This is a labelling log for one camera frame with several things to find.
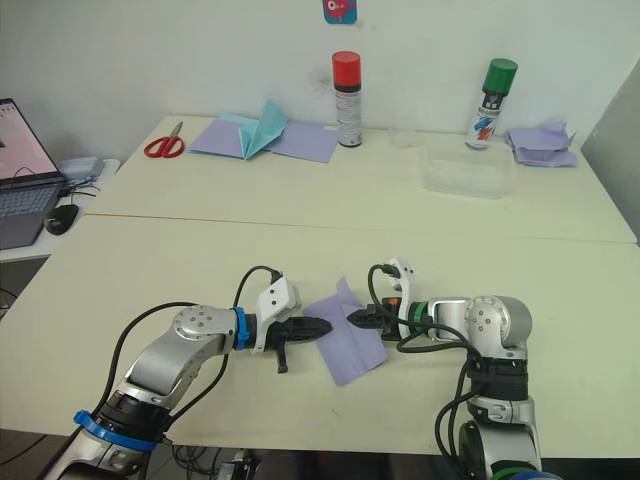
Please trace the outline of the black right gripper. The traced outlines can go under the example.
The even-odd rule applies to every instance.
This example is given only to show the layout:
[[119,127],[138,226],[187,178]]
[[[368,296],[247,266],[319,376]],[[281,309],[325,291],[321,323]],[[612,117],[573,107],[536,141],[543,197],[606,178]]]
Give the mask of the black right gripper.
[[347,320],[357,328],[371,330],[373,328],[373,324],[370,322],[372,315],[375,324],[379,326],[381,338],[384,341],[399,341],[401,339],[399,324],[392,320],[391,316],[398,316],[400,303],[400,297],[384,297],[381,299],[381,305],[388,312],[388,315],[383,314],[382,310],[374,304],[368,304],[367,308],[350,313]]

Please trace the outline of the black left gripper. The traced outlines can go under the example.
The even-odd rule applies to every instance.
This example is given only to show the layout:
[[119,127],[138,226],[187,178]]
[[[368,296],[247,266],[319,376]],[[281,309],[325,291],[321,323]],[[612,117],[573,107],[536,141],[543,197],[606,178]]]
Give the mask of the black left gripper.
[[[298,336],[298,329],[303,332]],[[322,318],[300,317],[289,318],[284,322],[275,322],[267,330],[265,351],[273,351],[276,355],[277,373],[288,372],[286,344],[298,336],[299,342],[313,342],[328,335],[333,330],[330,322]]]

